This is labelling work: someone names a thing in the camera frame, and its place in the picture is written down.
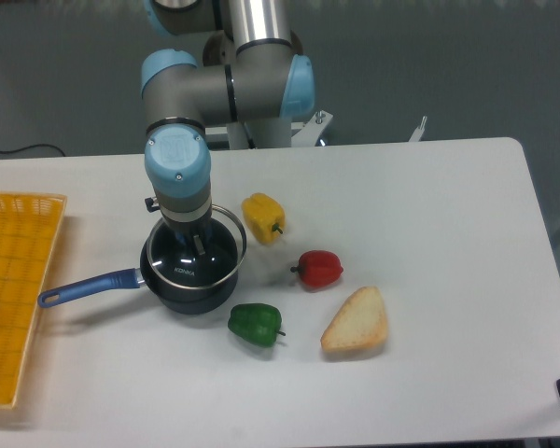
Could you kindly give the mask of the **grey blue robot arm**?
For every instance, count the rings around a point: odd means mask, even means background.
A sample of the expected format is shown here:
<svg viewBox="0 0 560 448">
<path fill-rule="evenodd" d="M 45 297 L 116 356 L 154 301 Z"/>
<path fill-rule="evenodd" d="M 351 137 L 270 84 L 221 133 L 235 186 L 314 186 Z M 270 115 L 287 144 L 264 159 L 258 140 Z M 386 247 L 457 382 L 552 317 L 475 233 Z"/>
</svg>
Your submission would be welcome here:
<svg viewBox="0 0 560 448">
<path fill-rule="evenodd" d="M 164 223 L 203 252 L 212 215 L 206 128 L 311 112 L 313 67 L 295 48 L 285 1 L 146 1 L 144 7 L 168 35 L 219 31 L 231 44 L 211 65 L 163 49 L 141 69 L 147 176 Z"/>
</svg>

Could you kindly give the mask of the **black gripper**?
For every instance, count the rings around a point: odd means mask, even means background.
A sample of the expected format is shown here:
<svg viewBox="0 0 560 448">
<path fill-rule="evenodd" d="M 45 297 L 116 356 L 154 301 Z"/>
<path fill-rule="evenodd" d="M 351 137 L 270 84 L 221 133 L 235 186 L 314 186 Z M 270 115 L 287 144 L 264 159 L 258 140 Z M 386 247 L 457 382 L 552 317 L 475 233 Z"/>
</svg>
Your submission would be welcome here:
<svg viewBox="0 0 560 448">
<path fill-rule="evenodd" d="M 193 251 L 196 255 L 205 254 L 202 240 L 212 218 L 211 197 L 208 197 L 197 209 L 188 212 L 171 211 L 160 205 L 155 196 L 145 198 L 145 204 L 149 213 L 157 211 L 161 213 L 161 218 L 153 226 L 150 236 L 157 234 L 159 231 L 180 235 L 182 239 L 192 242 Z"/>
</svg>

